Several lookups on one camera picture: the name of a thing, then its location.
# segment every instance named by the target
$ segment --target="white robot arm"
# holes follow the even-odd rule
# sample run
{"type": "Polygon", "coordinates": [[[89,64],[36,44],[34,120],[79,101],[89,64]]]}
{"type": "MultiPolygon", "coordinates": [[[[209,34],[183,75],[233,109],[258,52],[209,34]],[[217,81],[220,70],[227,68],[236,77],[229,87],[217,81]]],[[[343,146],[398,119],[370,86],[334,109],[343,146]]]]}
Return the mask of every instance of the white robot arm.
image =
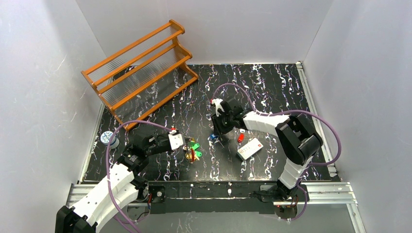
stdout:
{"type": "Polygon", "coordinates": [[[214,137],[228,133],[236,127],[270,133],[279,138],[287,156],[286,165],[277,186],[265,195],[273,195],[280,200],[293,195],[297,182],[323,145],[322,138],[306,116],[270,116],[267,113],[244,110],[234,98],[228,101],[212,100],[211,104],[216,108],[216,114],[212,116],[214,137]]]}
{"type": "MultiPolygon", "coordinates": [[[[146,180],[138,174],[147,166],[148,156],[183,146],[185,140],[176,130],[138,140],[126,147],[110,169],[113,196],[120,208],[137,199],[146,180]]],[[[56,233],[98,233],[117,213],[108,191],[107,176],[71,207],[63,206],[56,217],[56,233]]]]}

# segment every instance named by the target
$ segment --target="black marbled surface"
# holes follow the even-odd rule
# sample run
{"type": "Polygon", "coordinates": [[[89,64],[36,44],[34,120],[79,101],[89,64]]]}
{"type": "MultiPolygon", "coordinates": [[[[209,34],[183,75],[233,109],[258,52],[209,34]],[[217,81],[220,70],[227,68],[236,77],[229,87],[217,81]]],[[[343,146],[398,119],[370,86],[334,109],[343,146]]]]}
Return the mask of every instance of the black marbled surface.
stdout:
{"type": "MultiPolygon", "coordinates": [[[[182,150],[163,153],[150,157],[149,165],[141,175],[150,181],[275,181],[283,171],[286,156],[276,137],[262,132],[246,132],[244,141],[239,144],[239,130],[234,129],[227,134],[227,141],[211,142],[212,133],[210,99],[214,90],[223,83],[236,83],[246,89],[255,107],[264,112],[279,112],[291,109],[309,111],[303,87],[295,64],[264,64],[264,65],[191,65],[199,74],[199,80],[167,102],[151,114],[146,120],[175,127],[185,136],[194,137],[200,144],[203,156],[200,161],[190,164],[182,150]],[[252,138],[258,138],[264,148],[251,159],[242,161],[236,155],[237,149],[252,138]]],[[[146,91],[151,98],[142,104],[136,99],[136,111],[139,106],[156,103],[158,96],[156,86],[146,91]]],[[[224,87],[219,91],[219,97],[228,99],[235,96],[239,102],[248,105],[247,98],[234,87],[224,87]]],[[[105,110],[101,119],[98,135],[93,148],[84,181],[100,181],[105,175],[104,151],[105,145],[99,141],[100,134],[118,127],[112,115],[105,110]]],[[[163,130],[149,125],[138,125],[127,133],[119,133],[120,145],[111,151],[115,159],[120,156],[124,145],[133,139],[133,135],[147,136],[153,133],[163,133],[163,130]]],[[[313,162],[324,162],[322,152],[313,162]]],[[[305,174],[306,180],[330,180],[326,167],[312,167],[305,174]]]]}

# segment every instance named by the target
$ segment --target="orange wooden rack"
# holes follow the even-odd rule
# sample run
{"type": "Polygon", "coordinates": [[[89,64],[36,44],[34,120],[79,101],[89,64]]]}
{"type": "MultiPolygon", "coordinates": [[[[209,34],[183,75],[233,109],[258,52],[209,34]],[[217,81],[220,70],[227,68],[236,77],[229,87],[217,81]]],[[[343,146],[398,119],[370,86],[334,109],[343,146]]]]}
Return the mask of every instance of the orange wooden rack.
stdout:
{"type": "MultiPolygon", "coordinates": [[[[183,33],[185,29],[171,19],[150,34],[82,71],[93,90],[120,124],[130,119],[124,119],[117,114],[119,108],[178,67],[190,75],[191,79],[142,113],[138,120],[146,118],[198,79],[198,75],[186,65],[192,54],[177,40],[177,36],[183,33]],[[113,79],[127,68],[131,70],[113,79]]],[[[135,125],[136,123],[129,124],[125,129],[129,131],[135,125]]]]}

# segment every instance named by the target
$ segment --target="white enclosure wall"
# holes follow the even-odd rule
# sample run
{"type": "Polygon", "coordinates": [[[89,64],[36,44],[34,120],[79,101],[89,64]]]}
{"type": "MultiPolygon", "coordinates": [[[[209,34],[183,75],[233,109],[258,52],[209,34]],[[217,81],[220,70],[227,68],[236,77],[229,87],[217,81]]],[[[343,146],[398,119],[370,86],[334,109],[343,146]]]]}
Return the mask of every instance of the white enclosure wall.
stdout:
{"type": "Polygon", "coordinates": [[[0,232],[54,232],[101,103],[80,71],[104,58],[74,0],[0,2],[0,232]]]}
{"type": "Polygon", "coordinates": [[[411,231],[411,12],[404,0],[334,1],[304,61],[368,232],[411,231]]]}
{"type": "Polygon", "coordinates": [[[77,0],[107,56],[174,19],[192,64],[303,60],[332,0],[77,0]]]}

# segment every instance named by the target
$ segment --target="small white box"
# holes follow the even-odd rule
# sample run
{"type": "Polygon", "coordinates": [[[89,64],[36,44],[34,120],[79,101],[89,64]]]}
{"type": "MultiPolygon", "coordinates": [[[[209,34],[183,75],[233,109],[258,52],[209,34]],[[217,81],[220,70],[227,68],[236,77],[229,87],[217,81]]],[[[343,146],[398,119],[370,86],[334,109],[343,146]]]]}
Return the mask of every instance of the small white box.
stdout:
{"type": "Polygon", "coordinates": [[[238,155],[243,159],[247,160],[260,149],[263,148],[263,145],[258,141],[257,138],[250,140],[246,145],[238,150],[238,155]]]}

